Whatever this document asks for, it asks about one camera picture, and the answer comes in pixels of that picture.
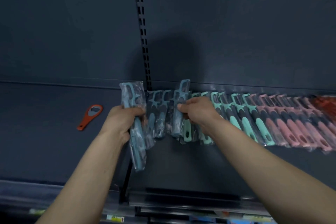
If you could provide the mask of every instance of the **left hand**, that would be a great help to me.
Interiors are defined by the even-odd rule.
[[[99,134],[109,134],[117,136],[122,144],[129,140],[128,130],[134,122],[135,116],[141,116],[145,113],[140,107],[124,108],[121,105],[115,106],[108,113],[108,116],[99,132]]]

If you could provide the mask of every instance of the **right hand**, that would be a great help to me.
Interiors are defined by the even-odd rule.
[[[189,119],[191,122],[200,125],[202,132],[206,135],[209,135],[208,125],[214,119],[222,119],[207,97],[188,99],[185,104],[178,104],[177,108],[185,114],[185,119]]]

